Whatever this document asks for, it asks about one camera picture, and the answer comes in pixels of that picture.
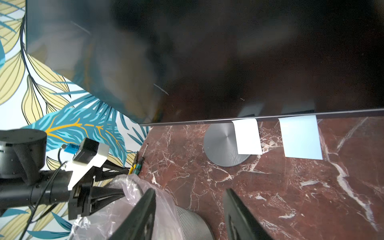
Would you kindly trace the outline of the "blue sticky note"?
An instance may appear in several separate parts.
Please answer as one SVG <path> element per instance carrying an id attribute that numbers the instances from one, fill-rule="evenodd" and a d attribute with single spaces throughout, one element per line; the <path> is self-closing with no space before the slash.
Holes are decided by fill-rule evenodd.
<path id="1" fill-rule="evenodd" d="M 256 119 L 233 121 L 239 155 L 262 155 L 259 126 Z"/>
<path id="2" fill-rule="evenodd" d="M 322 160 L 318 122 L 315 115 L 279 118 L 285 157 Z"/>

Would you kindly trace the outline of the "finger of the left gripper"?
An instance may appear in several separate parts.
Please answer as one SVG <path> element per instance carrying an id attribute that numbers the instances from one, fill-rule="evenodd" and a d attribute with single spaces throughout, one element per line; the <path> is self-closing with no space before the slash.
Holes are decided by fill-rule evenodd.
<path id="1" fill-rule="evenodd" d="M 125 194 L 122 189 L 92 187 L 90 191 L 90 204 L 92 207 L 105 207 L 124 196 Z"/>

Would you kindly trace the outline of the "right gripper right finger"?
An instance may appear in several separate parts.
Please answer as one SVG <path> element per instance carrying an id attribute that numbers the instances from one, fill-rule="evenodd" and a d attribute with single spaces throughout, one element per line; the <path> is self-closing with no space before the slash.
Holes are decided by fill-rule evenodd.
<path id="1" fill-rule="evenodd" d="M 225 223 L 229 240 L 272 240 L 257 219 L 232 189 L 223 196 Z"/>

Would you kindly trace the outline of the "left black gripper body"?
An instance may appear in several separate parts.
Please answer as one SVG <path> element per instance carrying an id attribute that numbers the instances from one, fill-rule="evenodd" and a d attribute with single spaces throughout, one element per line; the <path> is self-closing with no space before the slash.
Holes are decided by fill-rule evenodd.
<path id="1" fill-rule="evenodd" d="M 94 182 L 113 179 L 122 174 L 128 174 L 127 168 L 112 168 L 112 171 L 103 171 L 102 168 L 91 168 L 71 190 L 68 200 L 68 219 L 87 217 L 104 207 L 92 207 L 90 204 L 90 191 Z"/>

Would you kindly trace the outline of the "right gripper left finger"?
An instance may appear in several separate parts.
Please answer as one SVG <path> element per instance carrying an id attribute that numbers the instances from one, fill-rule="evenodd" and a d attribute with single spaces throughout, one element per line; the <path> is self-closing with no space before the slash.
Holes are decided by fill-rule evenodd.
<path id="1" fill-rule="evenodd" d="M 148 189 L 109 240 L 151 240 L 156 214 L 156 192 Z"/>

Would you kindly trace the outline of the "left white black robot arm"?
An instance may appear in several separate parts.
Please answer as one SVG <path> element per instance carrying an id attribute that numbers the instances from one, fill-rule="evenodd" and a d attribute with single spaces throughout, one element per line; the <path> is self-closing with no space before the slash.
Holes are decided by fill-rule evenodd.
<path id="1" fill-rule="evenodd" d="M 44 131 L 1 131 L 1 216 L 11 208 L 68 203 L 69 219 L 86 217 L 122 198 L 124 191 L 94 182 L 126 175 L 129 169 L 107 161 L 110 147 L 85 138 L 63 150 L 74 157 L 44 171 L 48 135 Z"/>

